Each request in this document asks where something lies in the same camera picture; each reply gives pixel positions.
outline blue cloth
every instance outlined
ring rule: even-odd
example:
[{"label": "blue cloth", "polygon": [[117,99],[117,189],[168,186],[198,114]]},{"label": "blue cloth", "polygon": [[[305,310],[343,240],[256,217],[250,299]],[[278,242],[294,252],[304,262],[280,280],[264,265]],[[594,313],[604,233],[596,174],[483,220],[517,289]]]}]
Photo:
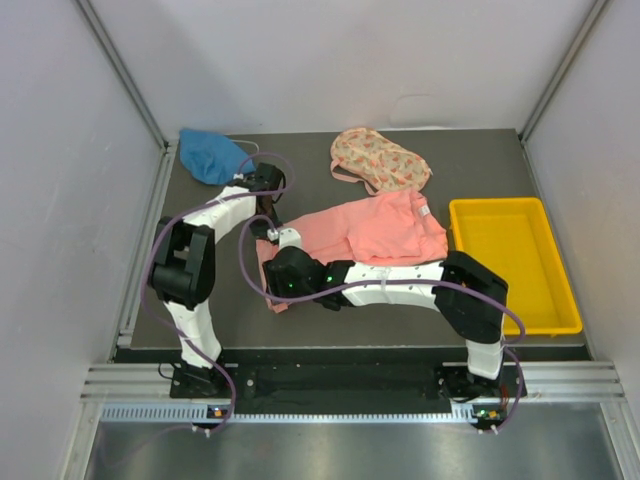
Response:
[{"label": "blue cloth", "polygon": [[[244,150],[224,135],[187,128],[180,130],[180,161],[202,183],[229,183],[247,157]],[[242,167],[245,174],[255,170],[251,160]]]}]

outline white wall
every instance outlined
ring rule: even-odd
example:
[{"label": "white wall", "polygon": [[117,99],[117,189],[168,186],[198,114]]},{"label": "white wall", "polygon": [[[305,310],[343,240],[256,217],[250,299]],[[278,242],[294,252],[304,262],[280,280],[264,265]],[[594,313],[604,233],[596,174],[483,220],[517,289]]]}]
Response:
[{"label": "white wall", "polygon": [[0,476],[54,478],[159,149],[71,1],[0,24]]},{"label": "white wall", "polygon": [[640,3],[616,0],[530,141],[597,353],[640,423]]},{"label": "white wall", "polygon": [[521,128],[593,0],[94,0],[165,134]]}]

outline pink cloth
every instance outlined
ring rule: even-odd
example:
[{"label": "pink cloth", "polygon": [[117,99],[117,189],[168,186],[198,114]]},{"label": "pink cloth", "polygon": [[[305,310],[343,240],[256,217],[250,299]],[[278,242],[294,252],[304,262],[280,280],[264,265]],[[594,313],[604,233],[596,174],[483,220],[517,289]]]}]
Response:
[{"label": "pink cloth", "polygon": [[[429,213],[427,199],[415,190],[401,190],[345,203],[303,215],[285,224],[302,237],[302,248],[327,264],[354,260],[375,266],[406,266],[447,256],[447,234]],[[262,264],[273,259],[278,247],[256,242],[263,288]],[[275,312],[287,305],[267,305]]]}]

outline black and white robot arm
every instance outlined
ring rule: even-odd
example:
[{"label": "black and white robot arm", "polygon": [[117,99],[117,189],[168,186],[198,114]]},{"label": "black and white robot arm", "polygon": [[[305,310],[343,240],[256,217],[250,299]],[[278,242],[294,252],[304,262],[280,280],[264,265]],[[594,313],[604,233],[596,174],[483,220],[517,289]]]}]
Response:
[{"label": "black and white robot arm", "polygon": [[[147,282],[184,334],[182,359],[187,364],[203,370],[212,367],[189,342],[211,360],[217,360],[222,350],[213,331],[208,302],[215,281],[215,244],[236,225],[265,214],[278,227],[277,232],[269,230],[264,221],[255,222],[251,230],[255,237],[277,242],[280,247],[276,257],[263,265],[269,293],[295,298],[340,287],[342,290],[315,301],[332,310],[389,303],[439,311],[466,340],[469,371],[491,380],[499,376],[502,313],[466,293],[426,282],[456,283],[504,305],[507,285],[502,279],[462,252],[451,252],[444,261],[413,267],[375,267],[345,261],[323,265],[302,250],[295,230],[280,228],[270,196],[224,200],[238,193],[276,190],[282,176],[277,168],[260,164],[255,174],[225,187],[210,202],[210,208],[185,217],[163,239]],[[158,233],[167,222],[166,218],[160,221]]]}]

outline yellow container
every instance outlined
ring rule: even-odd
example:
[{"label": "yellow container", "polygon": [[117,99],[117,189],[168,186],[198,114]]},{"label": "yellow container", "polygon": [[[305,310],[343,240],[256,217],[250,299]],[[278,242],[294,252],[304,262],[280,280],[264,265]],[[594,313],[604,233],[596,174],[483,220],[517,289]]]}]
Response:
[{"label": "yellow container", "polygon": [[[507,306],[520,316],[527,335],[582,331],[582,319],[539,199],[453,200],[449,211],[456,249],[507,281]],[[519,332],[510,319],[504,331],[506,335]]]}]

